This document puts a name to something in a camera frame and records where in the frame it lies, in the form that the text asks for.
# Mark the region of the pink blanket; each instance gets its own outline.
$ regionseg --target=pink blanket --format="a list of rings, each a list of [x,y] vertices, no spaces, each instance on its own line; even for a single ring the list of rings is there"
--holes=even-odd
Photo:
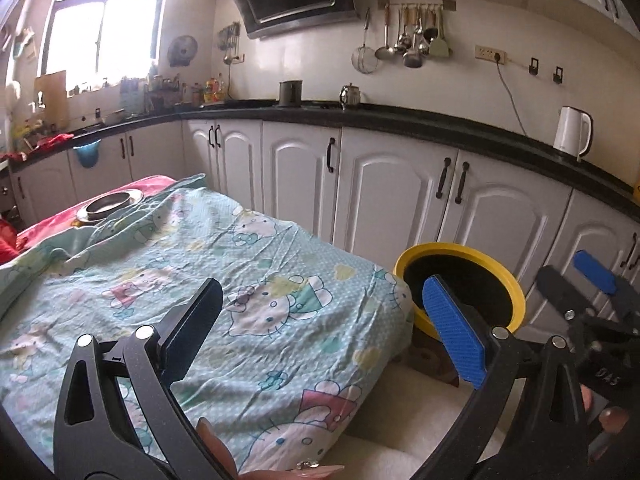
[[[146,178],[141,178],[140,180],[137,180],[135,182],[131,182],[130,184],[127,184],[125,186],[121,186],[117,189],[113,189],[108,193],[122,191],[124,189],[139,189],[140,191],[142,191],[144,196],[147,197],[155,195],[174,182],[175,180],[169,178],[168,176],[148,176]],[[44,238],[62,232],[65,229],[72,227],[73,225],[79,225],[76,224],[76,213],[89,202],[92,202],[96,198],[105,194],[107,193],[103,193],[102,195],[95,196],[93,198],[90,198],[89,200],[85,200],[84,202],[76,204],[75,206],[71,206],[64,211],[50,216],[49,218],[45,218],[44,220],[38,222],[36,225],[32,225],[31,227],[25,229],[18,235],[18,247],[20,246],[20,241],[24,241],[24,250],[27,250],[28,248],[33,247],[39,241],[44,240]]]

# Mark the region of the black countertop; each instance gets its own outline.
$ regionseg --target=black countertop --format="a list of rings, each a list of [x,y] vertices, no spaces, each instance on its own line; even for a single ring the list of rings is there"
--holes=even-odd
[[[520,134],[475,121],[409,108],[363,104],[357,110],[343,111],[337,102],[329,101],[303,102],[300,108],[277,107],[274,104],[273,100],[227,102],[171,114],[143,116],[94,131],[78,130],[76,136],[65,144],[49,152],[32,153],[25,162],[12,160],[10,166],[13,172],[18,172],[54,153],[169,121],[248,119],[331,128],[350,126],[430,140],[503,160],[575,187],[640,222],[640,205],[632,201],[632,186],[593,164],[577,162],[573,156]]]

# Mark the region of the window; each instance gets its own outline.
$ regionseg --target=window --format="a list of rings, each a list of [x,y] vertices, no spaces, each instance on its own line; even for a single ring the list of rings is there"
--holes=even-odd
[[[55,0],[42,73],[66,70],[66,88],[143,77],[156,57],[162,0]]]

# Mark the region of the hello kitty bedsheet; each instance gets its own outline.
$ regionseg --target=hello kitty bedsheet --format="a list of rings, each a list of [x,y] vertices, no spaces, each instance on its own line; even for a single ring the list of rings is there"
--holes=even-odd
[[[44,462],[76,338],[158,322],[209,276],[224,309],[172,392],[243,472],[319,459],[410,340],[402,281],[185,179],[0,267],[0,400]],[[160,456],[130,383],[121,392],[140,443]]]

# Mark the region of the wall outlet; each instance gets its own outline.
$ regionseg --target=wall outlet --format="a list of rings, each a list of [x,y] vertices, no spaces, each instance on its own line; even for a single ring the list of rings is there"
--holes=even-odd
[[[503,50],[498,50],[497,48],[493,48],[492,46],[480,46],[476,45],[476,59],[484,59],[486,61],[491,61],[495,63],[495,55],[500,54],[500,63],[504,65],[507,61],[507,53]]]

